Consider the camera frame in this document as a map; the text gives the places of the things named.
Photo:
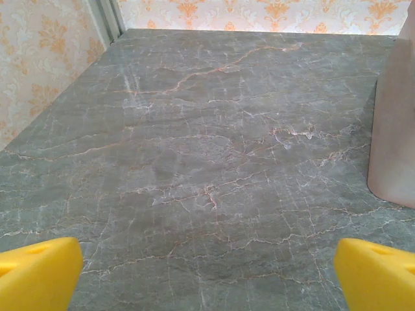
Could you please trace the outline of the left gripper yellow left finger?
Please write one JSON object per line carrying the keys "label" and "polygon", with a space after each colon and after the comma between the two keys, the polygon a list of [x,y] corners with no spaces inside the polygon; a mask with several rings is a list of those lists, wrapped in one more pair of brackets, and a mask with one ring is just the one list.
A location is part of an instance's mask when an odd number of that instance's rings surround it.
{"label": "left gripper yellow left finger", "polygon": [[67,310],[82,271],[74,237],[1,253],[1,310]]}

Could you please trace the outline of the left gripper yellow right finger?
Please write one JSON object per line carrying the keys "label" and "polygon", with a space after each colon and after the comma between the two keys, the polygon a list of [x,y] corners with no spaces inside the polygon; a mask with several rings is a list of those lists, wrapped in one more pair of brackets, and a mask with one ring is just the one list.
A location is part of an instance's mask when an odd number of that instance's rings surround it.
{"label": "left gripper yellow right finger", "polygon": [[413,253],[343,238],[334,268],[350,310],[414,310]]}

